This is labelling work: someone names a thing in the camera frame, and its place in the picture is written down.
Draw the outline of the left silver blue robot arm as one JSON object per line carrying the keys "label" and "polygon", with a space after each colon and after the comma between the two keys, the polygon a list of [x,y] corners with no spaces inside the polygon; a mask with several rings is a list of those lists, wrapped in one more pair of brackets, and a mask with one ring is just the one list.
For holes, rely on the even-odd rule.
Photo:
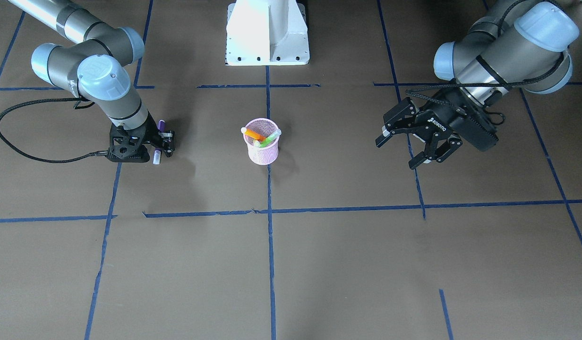
{"label": "left silver blue robot arm", "polygon": [[409,161],[442,163],[464,143],[485,152],[498,142],[489,108],[514,88],[533,94],[560,90],[572,77],[569,47],[577,24],[554,0],[499,0],[457,42],[437,49],[433,68],[444,84],[406,90],[383,116],[381,147],[412,134],[424,149]]}

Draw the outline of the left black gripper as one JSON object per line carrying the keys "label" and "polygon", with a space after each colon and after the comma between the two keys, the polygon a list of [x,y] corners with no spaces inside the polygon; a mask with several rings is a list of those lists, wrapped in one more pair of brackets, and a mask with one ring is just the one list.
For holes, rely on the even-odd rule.
{"label": "left black gripper", "polygon": [[484,110],[460,90],[440,90],[433,101],[418,106],[406,97],[383,116],[382,134],[375,139],[381,148],[397,134],[414,134],[424,143],[424,151],[408,162],[410,170],[423,163],[442,163],[467,142],[487,151],[498,142],[496,127]]}

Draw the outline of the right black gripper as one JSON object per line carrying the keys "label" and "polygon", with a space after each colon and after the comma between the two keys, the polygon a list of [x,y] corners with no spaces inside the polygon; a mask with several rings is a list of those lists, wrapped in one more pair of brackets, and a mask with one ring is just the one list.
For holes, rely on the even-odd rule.
{"label": "right black gripper", "polygon": [[140,110],[127,119],[111,118],[111,122],[111,145],[151,145],[156,148],[156,154],[160,157],[172,157],[174,145],[166,144],[162,148],[162,140],[174,142],[174,131],[160,132],[148,110]]}

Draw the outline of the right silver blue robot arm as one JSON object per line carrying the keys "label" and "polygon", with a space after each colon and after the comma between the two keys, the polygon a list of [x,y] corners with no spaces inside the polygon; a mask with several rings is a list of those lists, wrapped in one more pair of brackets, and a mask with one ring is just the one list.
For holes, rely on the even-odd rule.
{"label": "right silver blue robot arm", "polygon": [[75,108],[97,104],[111,120],[110,146],[89,153],[112,162],[158,163],[172,156],[174,131],[155,123],[133,86],[125,65],[142,58],[142,37],[128,26],[113,28],[69,0],[15,0],[13,4],[74,43],[45,43],[31,57],[34,73],[69,90]]}

